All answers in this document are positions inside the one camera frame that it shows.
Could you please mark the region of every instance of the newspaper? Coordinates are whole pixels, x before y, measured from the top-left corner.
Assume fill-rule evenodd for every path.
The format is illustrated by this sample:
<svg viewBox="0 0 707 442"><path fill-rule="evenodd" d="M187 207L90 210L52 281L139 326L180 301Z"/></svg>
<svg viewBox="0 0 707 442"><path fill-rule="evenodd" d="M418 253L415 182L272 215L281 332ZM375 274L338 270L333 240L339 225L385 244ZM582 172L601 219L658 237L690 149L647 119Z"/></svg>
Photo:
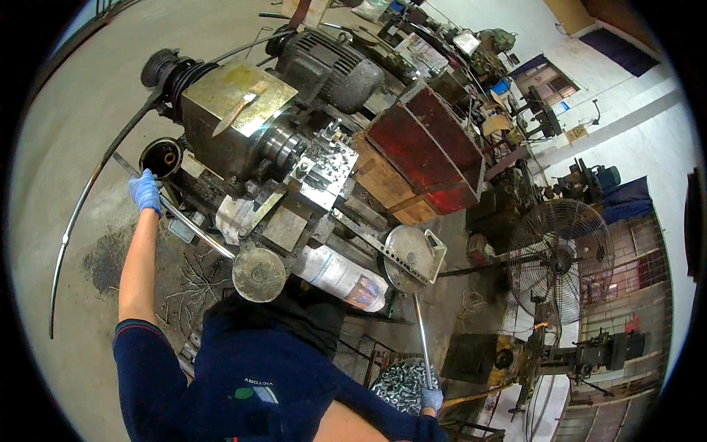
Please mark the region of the newspaper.
<svg viewBox="0 0 707 442"><path fill-rule="evenodd" d="M361 310L375 312L385 305L385 280L326 245L305 246L292 272Z"/></svg>
<svg viewBox="0 0 707 442"><path fill-rule="evenodd" d="M253 213L251 199L226 197L216 212L216 228L223 234L226 244L239 245L238 231Z"/></svg>

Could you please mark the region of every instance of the window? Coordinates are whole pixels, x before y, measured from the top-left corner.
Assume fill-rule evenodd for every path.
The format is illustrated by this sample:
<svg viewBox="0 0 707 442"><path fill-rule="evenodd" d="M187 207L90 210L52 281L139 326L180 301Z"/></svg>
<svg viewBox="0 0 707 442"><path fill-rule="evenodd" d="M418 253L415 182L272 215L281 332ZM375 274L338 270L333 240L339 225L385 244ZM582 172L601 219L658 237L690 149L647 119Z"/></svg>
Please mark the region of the window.
<svg viewBox="0 0 707 442"><path fill-rule="evenodd" d="M535 86L540 96L550 106L579 91L579 87L550 62L522 72L516 78L516 83L524 94L529 86Z"/></svg>

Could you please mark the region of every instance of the fan guard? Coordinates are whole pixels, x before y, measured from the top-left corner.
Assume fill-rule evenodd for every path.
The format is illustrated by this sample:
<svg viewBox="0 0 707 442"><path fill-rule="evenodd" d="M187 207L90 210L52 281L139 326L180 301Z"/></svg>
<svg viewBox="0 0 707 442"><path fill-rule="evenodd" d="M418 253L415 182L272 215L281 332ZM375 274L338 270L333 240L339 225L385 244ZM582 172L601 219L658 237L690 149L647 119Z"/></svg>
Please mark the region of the fan guard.
<svg viewBox="0 0 707 442"><path fill-rule="evenodd" d="M553 199L536 206L513 230L510 286L536 322L578 321L588 299L606 297L614 244L604 219L587 204Z"/></svg>

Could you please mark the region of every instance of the bin of bolts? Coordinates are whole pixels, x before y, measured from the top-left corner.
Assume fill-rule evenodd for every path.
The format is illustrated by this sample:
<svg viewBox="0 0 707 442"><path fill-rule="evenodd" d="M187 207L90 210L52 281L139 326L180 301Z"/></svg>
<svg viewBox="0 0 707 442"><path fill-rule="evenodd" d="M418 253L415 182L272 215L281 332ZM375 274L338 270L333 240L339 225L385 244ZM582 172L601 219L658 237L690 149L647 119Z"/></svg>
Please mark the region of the bin of bolts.
<svg viewBox="0 0 707 442"><path fill-rule="evenodd" d="M439 388L439 375L434 367L431 370L432 386ZM386 368L370 389L399 412L417 416L420 414L420 395L425 385L425 361L422 358L410 358Z"/></svg>

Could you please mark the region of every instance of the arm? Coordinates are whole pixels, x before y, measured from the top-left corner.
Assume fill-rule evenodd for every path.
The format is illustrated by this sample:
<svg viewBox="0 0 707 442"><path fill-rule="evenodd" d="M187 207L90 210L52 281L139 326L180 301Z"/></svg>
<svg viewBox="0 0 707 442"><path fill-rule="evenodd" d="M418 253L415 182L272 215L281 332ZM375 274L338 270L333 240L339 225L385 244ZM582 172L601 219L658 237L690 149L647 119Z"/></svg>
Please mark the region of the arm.
<svg viewBox="0 0 707 442"><path fill-rule="evenodd" d="M128 181L140 217L135 228L118 293L119 324L113 356L118 371L120 407L133 441L158 439L154 431L187 388L174 350L155 324L155 244L160 200L152 172Z"/></svg>
<svg viewBox="0 0 707 442"><path fill-rule="evenodd" d="M153 309L155 292L155 242L159 214L154 209L142 209L137 221L125 265L120 275L118 321L142 319L155 322Z"/></svg>
<svg viewBox="0 0 707 442"><path fill-rule="evenodd" d="M128 180L130 197L140 211L118 291L118 321L141 319L155 324L155 242L160 221L160 193L150 169Z"/></svg>

